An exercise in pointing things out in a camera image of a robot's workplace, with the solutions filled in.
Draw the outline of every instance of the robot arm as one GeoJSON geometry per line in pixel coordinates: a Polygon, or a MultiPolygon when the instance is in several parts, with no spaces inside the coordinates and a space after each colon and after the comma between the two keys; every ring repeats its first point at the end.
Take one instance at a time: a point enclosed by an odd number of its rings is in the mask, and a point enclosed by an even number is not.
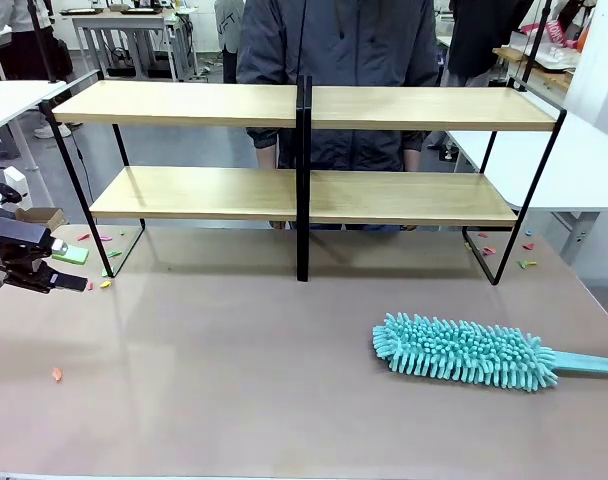
{"type": "Polygon", "coordinates": [[[51,231],[33,223],[20,222],[0,209],[0,271],[3,282],[40,293],[53,288],[83,291],[87,279],[60,273],[43,258],[64,251],[66,244],[51,237],[51,231]]]}

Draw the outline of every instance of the person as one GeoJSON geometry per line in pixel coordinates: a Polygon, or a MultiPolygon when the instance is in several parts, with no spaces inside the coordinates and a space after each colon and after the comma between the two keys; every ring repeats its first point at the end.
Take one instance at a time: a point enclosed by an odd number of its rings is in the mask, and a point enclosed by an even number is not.
{"type": "MultiPolygon", "coordinates": [[[[305,0],[246,1],[238,82],[296,83],[304,4],[305,0]]],[[[435,85],[433,0],[309,1],[301,40],[301,74],[312,75],[314,85],[435,85]]],[[[292,130],[248,129],[248,133],[260,168],[293,168],[292,130]]],[[[419,169],[423,140],[424,133],[417,131],[313,130],[311,168],[414,172],[419,169]]],[[[400,226],[346,228],[399,230],[400,226]]]]}
{"type": "MultiPolygon", "coordinates": [[[[53,27],[51,27],[48,9],[44,0],[33,1],[35,2],[38,23],[47,48],[47,54],[52,61],[57,58],[57,40],[53,36],[53,27]]],[[[6,25],[11,27],[12,30],[10,54],[14,59],[13,67],[9,73],[20,80],[48,80],[27,0],[0,0],[0,31],[6,25]]],[[[58,80],[66,81],[66,78],[58,76],[58,80]]],[[[60,124],[59,130],[62,137],[71,135],[71,131],[65,124],[60,124]]],[[[42,139],[53,138],[53,131],[45,123],[44,126],[34,130],[33,135],[42,139]]]]}
{"type": "MultiPolygon", "coordinates": [[[[455,28],[440,85],[486,87],[497,62],[493,49],[508,43],[533,0],[451,0],[455,28]]],[[[428,148],[441,148],[445,132],[432,132],[428,148]]]]}
{"type": "Polygon", "coordinates": [[[224,63],[224,83],[237,83],[237,50],[242,33],[244,0],[215,0],[215,21],[224,63]]]}

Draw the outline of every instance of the shelf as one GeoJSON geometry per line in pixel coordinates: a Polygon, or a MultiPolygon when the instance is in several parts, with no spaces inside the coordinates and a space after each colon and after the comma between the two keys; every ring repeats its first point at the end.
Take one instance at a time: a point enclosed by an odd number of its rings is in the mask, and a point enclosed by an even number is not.
{"type": "MultiPolygon", "coordinates": [[[[296,219],[295,172],[127,167],[91,207],[101,218],[296,219]]],[[[477,174],[311,173],[312,223],[511,226],[515,215],[477,174]]]]}
{"type": "MultiPolygon", "coordinates": [[[[100,81],[55,108],[62,122],[295,127],[296,87],[100,81]]],[[[503,88],[314,87],[314,129],[550,131],[503,88]]]]}

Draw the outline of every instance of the microfiber duster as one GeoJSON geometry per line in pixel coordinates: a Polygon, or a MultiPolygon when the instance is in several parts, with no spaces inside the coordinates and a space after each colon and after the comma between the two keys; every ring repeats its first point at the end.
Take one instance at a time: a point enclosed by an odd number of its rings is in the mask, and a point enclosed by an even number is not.
{"type": "Polygon", "coordinates": [[[608,358],[555,352],[518,328],[406,313],[373,329],[377,356],[394,372],[527,392],[557,385],[554,370],[608,374],[608,358]]]}

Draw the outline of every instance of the shoe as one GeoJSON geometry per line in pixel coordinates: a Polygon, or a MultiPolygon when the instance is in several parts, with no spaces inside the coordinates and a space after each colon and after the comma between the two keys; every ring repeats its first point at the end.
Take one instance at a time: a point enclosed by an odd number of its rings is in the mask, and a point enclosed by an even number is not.
{"type": "MultiPolygon", "coordinates": [[[[60,129],[60,135],[62,135],[62,138],[71,136],[71,131],[68,129],[68,127],[66,125],[64,125],[64,124],[60,125],[59,129],[60,129]]],[[[40,138],[42,140],[46,140],[48,138],[53,138],[55,136],[55,135],[53,135],[53,130],[51,130],[50,125],[36,128],[35,130],[33,130],[33,135],[36,138],[40,138]]]]}

